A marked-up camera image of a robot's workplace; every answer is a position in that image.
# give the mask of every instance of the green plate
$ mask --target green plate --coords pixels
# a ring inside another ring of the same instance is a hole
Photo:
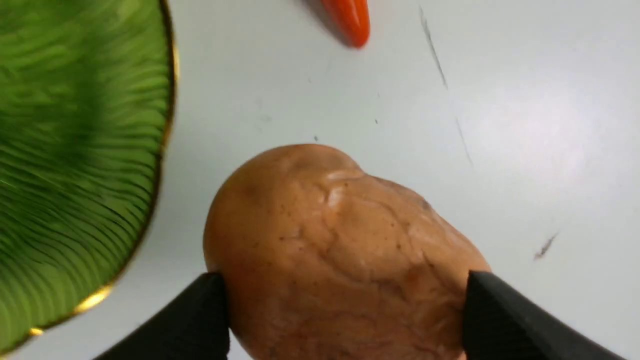
[[[173,115],[162,0],[0,0],[0,354],[102,300]]]

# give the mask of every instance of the white table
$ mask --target white table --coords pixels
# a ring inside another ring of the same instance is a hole
[[[423,194],[514,287],[640,359],[640,2],[370,0],[363,51],[307,0],[171,5],[182,79],[152,230],[114,294],[13,359],[85,360],[133,331],[205,270],[231,171],[316,141]]]

